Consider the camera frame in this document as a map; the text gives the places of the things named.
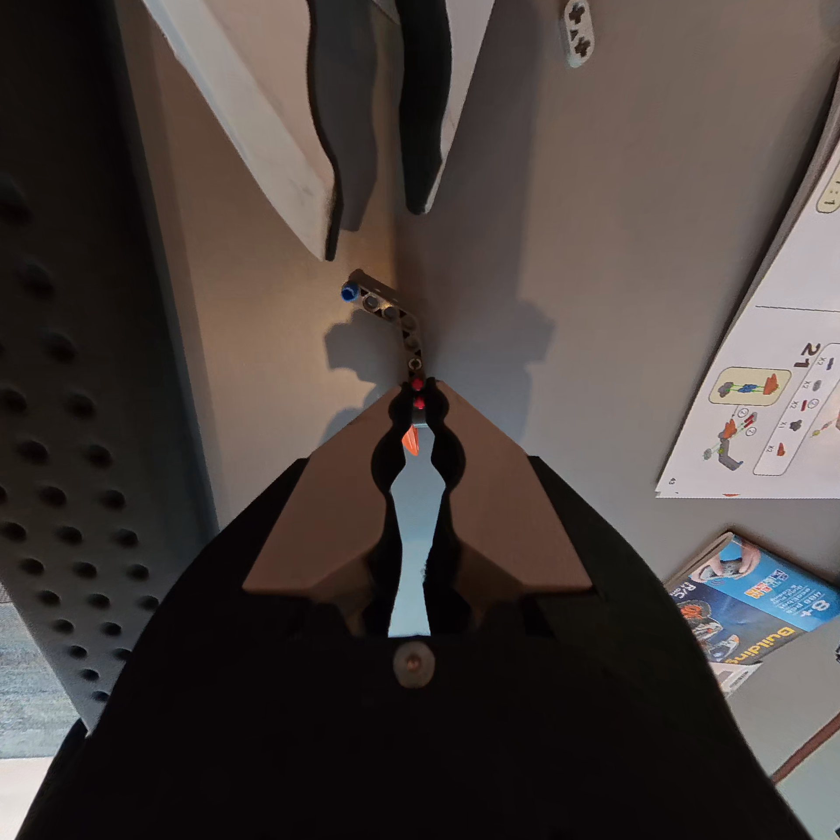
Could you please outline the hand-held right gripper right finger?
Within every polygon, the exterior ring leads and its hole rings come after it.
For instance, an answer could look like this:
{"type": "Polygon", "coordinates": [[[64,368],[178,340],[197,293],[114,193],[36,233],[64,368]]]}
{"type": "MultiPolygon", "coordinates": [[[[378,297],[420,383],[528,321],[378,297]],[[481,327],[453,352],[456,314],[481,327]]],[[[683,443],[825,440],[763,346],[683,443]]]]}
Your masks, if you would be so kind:
{"type": "Polygon", "coordinates": [[[466,633],[528,596],[589,592],[591,577],[526,451],[441,381],[427,381],[425,403],[444,481],[423,578],[430,633],[466,633]]]}

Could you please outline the black perforated panel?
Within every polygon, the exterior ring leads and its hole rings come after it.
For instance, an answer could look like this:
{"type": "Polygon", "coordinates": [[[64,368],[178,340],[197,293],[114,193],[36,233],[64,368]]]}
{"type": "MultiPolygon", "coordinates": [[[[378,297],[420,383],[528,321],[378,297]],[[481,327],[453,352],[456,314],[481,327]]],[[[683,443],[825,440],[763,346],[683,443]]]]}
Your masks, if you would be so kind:
{"type": "Polygon", "coordinates": [[[94,728],[211,538],[114,2],[2,2],[2,583],[94,728]]]}

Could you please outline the blue cover instruction booklet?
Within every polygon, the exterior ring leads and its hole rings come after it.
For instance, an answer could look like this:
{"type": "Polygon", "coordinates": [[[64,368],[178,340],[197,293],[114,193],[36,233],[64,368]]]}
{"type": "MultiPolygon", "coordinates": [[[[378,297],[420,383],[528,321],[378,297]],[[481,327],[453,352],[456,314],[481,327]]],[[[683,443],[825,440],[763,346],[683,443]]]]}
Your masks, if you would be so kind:
{"type": "Polygon", "coordinates": [[[665,583],[707,661],[758,664],[839,616],[838,588],[724,532],[665,583]]]}

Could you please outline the orange grey sticker sheet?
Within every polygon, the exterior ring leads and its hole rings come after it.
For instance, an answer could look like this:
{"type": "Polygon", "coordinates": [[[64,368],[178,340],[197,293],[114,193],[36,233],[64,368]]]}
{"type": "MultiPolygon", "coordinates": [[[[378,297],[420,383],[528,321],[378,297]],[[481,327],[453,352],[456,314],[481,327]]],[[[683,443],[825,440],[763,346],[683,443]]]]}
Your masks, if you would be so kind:
{"type": "Polygon", "coordinates": [[[730,697],[747,679],[761,668],[762,664],[762,662],[752,665],[730,664],[717,661],[708,662],[724,697],[730,697]]]}

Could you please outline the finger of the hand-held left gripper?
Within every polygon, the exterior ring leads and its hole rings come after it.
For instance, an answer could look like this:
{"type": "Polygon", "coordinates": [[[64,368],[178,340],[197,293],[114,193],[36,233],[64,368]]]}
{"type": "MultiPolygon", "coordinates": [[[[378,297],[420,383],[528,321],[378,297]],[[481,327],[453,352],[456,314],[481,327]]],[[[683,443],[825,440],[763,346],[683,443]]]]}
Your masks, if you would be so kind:
{"type": "Polygon", "coordinates": [[[340,170],[314,78],[305,1],[145,1],[269,203],[318,259],[334,260],[340,170]]]}
{"type": "Polygon", "coordinates": [[[395,2],[403,41],[404,193],[414,215],[434,204],[493,7],[493,1],[395,2]]]}

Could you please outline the light grey short toy beam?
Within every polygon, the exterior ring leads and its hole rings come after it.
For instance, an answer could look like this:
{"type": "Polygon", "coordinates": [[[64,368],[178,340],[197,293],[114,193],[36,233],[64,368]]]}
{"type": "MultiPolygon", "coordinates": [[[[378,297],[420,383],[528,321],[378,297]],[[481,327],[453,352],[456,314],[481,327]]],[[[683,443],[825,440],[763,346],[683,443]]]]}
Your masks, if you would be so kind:
{"type": "Polygon", "coordinates": [[[560,32],[570,68],[582,67],[593,55],[595,32],[588,1],[568,1],[560,10],[560,32]]]}

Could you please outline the grey desk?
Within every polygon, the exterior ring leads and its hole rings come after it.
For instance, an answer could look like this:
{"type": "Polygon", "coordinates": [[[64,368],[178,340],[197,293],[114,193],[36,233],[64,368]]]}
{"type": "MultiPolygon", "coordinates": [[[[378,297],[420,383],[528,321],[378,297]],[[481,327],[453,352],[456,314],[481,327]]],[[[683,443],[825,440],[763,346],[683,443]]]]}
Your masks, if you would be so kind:
{"type": "Polygon", "coordinates": [[[662,579],[736,530],[838,576],[837,500],[661,500],[700,378],[822,129],[838,2],[495,2],[430,212],[406,211],[403,41],[318,3],[318,102],[343,231],[315,259],[142,2],[116,2],[214,529],[384,391],[396,334],[339,289],[404,290],[431,375],[540,456],[662,579]]]}

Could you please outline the grey angled toy beam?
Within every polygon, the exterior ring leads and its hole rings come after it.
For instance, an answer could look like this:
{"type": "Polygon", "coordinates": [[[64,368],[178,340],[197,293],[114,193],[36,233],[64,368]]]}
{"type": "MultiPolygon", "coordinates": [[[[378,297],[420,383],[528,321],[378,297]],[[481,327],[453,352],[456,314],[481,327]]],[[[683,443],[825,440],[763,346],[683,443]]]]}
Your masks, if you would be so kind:
{"type": "Polygon", "coordinates": [[[362,269],[353,271],[342,284],[341,298],[356,309],[386,322],[399,332],[404,356],[405,381],[413,399],[426,399],[427,367],[419,318],[405,295],[375,280],[362,269]]]}

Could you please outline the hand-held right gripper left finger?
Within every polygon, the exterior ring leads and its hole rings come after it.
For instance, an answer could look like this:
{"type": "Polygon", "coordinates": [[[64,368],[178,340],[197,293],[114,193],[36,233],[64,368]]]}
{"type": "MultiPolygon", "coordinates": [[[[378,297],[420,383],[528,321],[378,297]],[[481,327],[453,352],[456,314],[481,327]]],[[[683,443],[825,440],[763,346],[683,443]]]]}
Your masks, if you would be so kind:
{"type": "Polygon", "coordinates": [[[405,432],[402,385],[315,449],[244,591],[335,606],[352,631],[386,636],[402,573],[392,485],[406,464],[405,432]]]}

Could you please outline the open white instruction booklet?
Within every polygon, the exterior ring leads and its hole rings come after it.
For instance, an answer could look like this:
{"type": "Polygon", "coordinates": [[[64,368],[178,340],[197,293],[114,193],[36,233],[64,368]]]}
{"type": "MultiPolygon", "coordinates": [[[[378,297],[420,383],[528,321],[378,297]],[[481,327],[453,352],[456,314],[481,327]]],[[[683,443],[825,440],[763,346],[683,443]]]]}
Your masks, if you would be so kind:
{"type": "Polygon", "coordinates": [[[838,498],[838,160],[835,144],[721,343],[658,497],[838,498]]]}

